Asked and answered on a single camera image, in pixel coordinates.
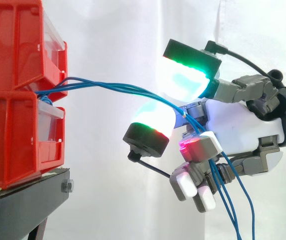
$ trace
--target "red storage bin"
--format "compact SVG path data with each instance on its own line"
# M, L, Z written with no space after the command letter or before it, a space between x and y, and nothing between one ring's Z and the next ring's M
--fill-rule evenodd
M0 188L64 163L64 109L30 91L0 91Z
M0 0L0 91L47 90L67 76L67 45L41 0ZM50 95L52 101L67 92Z

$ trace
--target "blue cable bundle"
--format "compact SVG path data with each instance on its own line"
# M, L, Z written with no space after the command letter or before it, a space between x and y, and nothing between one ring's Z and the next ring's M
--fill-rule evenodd
M64 84L66 83L66 81L68 80L75 80L75 81L79 81L79 83L70 83L70 84ZM57 93L57 92L62 92L62 91L69 91L69 90L73 90L73 89L81 89L81 88L88 88L88 87L95 87L95 86L99 86L99 87L102 87L102 88L105 88L105 89L109 89L109 90L113 90L113 91L116 91L116 92L120 92L120 93L126 93L126 94L135 94L135 95L140 95L140 96L144 96L144 97L148 97L148 98L151 98L151 99L154 99L154 100L157 100L157 101L160 101L170 107L172 107L173 109L175 109L180 115L182 115L183 117L186 118L186 120L188 121L188 123L193 127L193 129L195 130L196 133L200 133L200 130L202 132L205 132L206 130L204 129L204 127L202 125L199 124L199 122L197 122L195 119L193 119L190 115L188 115L187 113L185 113L182 109L180 109L179 107L177 107L176 105L172 104L171 102L165 100L164 98L146 90L146 89L143 89L141 87L138 87L138 86L134 86L134 85L129 85L129 84L124 84L124 83L106 83L106 82L98 82L98 81L90 81L90 80L87 80L87 79L83 79L83 78L78 78L78 77L68 77L68 78L65 78L60 84L58 84L56 87L54 87L53 89L49 89L49 90L44 90L44 91L36 91L35 93L39 95L40 97L40 100L43 100L45 102L48 102L49 104L51 104L50 99L48 98L48 95L51 94L51 93ZM248 201L249 201L249 204L251 206L251 211L252 211L252 236L253 236L253 240L255 240L255 212L254 212L254 206L253 206L253 203L252 203L252 200L249 196L249 194L247 193L242 181L240 180L239 178L239 175L238 173L236 172L234 166L232 165L231 161L229 160L229 158L227 157L227 155L222 152L222 155L223 157L226 159L227 163L229 164L229 166L231 167L232 171L234 172L241 188L243 189ZM241 236L240 236L240 233L239 233L239 228L238 228L238 222L237 222L237 217L236 217L236 212L235 212L235 208L234 208L234 205L232 203L232 200L228 194L228 191L225 187L225 184L218 172L218 169L216 167L216 164L215 162L211 159L209 160L209 164L210 164L210 168L211 168L211 171L213 173L213 179L214 179L214 182L218 188L218 191L219 191L219 194L223 200L223 203L225 205L225 208L227 210L227 213L235 227L235 230L236 230L236 234L237 234L237 240L241 240ZM218 179L219 179L219 182L221 184L221 186L223 187L223 190L225 192L225 195L228 199L228 202L231 206L231 209L232 209L232 213L233 215L231 214L231 211L227 205L227 202L225 200L225 197L222 193L222 190L220 189L220 184L218 183L217 181L217 178L216 178L216 175L218 176Z

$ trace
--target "screw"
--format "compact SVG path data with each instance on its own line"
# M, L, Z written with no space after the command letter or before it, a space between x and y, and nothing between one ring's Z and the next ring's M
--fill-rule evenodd
M63 183L64 185L64 192L65 193L71 193L74 190L74 180L69 179L69 180L65 180L65 182Z

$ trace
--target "white backdrop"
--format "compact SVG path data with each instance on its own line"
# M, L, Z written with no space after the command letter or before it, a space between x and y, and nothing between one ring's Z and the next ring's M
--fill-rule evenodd
M43 0L68 43L69 75L135 84L157 92L157 63L169 38L201 49L217 40L267 71L286 78L286 1L258 0ZM254 72L223 57L221 77ZM71 91L66 109L65 166L75 190L48 219L45 240L236 239L219 196L205 215L179 202L168 180L127 160L122 141L147 100L92 88ZM171 172L183 162L175 130L161 159ZM270 174L244 177L256 210L257 239L286 238L286 150ZM251 238L250 208L237 183L228 186L244 240Z

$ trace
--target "glowing dome light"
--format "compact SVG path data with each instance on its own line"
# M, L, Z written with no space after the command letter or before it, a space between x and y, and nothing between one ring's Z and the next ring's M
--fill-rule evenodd
M171 107L153 100L141 107L132 122L147 125L169 138L175 126L176 114Z
M210 81L202 71L166 57L162 57L159 80L166 95L186 103L198 98Z

